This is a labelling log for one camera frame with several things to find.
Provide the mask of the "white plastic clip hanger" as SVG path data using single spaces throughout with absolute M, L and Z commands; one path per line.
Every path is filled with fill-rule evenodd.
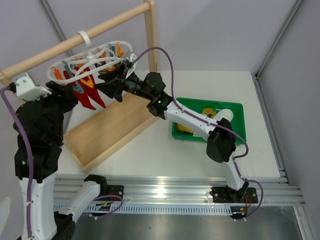
M 131 51 L 133 53 L 131 44 L 126 41 L 110 41 L 100 46 L 92 47 L 91 40 L 85 31 L 81 30 L 78 34 L 84 40 L 85 51 L 52 64 L 46 71 L 46 76 L 49 80 L 60 85 L 70 84 L 93 75 L 100 70 L 120 64 L 123 62 L 122 57 L 126 52 Z M 53 75 L 58 70 L 58 67 L 66 67 L 71 72 L 70 79 L 54 78 Z

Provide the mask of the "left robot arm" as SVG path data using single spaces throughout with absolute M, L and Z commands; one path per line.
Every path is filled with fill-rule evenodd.
M 15 83 L 24 104 L 14 111 L 18 150 L 14 156 L 15 174 L 23 194 L 23 240 L 70 240 L 76 223 L 94 200 L 108 196 L 107 179 L 88 175 L 81 189 L 61 209 L 54 210 L 54 185 L 64 139 L 64 115 L 78 99 L 71 85 L 50 81 L 37 86 L 28 77 Z

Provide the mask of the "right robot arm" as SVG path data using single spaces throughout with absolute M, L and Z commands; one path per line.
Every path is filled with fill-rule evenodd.
M 98 78 L 103 82 L 94 87 L 109 98 L 122 102 L 122 93 L 127 92 L 149 100 L 147 108 L 153 116 L 183 125 L 204 139 L 207 156 L 224 166 L 225 191 L 229 198 L 239 202 L 246 197 L 249 183 L 241 177 L 234 161 L 237 135 L 229 120 L 205 117 L 178 104 L 165 92 L 166 85 L 157 72 L 149 72 L 144 80 L 140 80 L 125 64 L 121 64 L 112 72 L 99 74 Z

